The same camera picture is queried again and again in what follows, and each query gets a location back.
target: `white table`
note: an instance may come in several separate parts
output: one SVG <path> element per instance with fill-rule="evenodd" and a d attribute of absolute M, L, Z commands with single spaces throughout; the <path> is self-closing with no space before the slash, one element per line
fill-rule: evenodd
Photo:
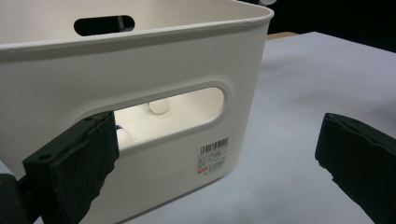
<path fill-rule="evenodd" d="M 128 223 L 373 223 L 314 158 L 326 112 L 396 137 L 396 54 L 318 33 L 267 41 L 233 171 Z"/>

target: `barcode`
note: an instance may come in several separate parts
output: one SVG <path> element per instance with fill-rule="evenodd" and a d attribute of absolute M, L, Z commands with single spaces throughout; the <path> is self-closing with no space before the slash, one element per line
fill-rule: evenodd
<path fill-rule="evenodd" d="M 228 145 L 228 138 L 224 138 L 217 142 L 201 147 L 201 156 L 207 153 L 212 153 L 220 148 L 227 147 L 227 145 Z"/>

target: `barcode label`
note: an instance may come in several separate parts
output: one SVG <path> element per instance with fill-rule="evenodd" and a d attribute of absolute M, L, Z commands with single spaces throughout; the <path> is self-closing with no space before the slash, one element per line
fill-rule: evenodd
<path fill-rule="evenodd" d="M 227 146 L 228 146 L 228 138 L 221 139 L 217 142 L 201 147 L 201 156 L 207 153 L 215 152 L 216 150 L 219 150 Z"/>
<path fill-rule="evenodd" d="M 204 147 L 197 148 L 198 175 L 209 175 L 220 170 L 227 157 L 228 137 L 223 138 Z"/>

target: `plastic container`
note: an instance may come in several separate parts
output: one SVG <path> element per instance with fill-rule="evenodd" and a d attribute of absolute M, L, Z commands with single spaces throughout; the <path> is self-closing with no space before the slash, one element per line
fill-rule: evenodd
<path fill-rule="evenodd" d="M 238 158 L 273 15 L 230 0 L 2 1 L 0 159 L 22 176 L 55 136 L 115 110 L 120 158 L 83 223 L 218 179 Z M 90 30 L 103 17 L 119 27 Z"/>

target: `black wall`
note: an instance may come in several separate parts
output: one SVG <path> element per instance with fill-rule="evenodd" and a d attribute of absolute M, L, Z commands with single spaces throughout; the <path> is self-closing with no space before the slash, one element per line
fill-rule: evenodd
<path fill-rule="evenodd" d="M 278 0 L 269 34 L 320 32 L 396 52 L 396 1 Z"/>

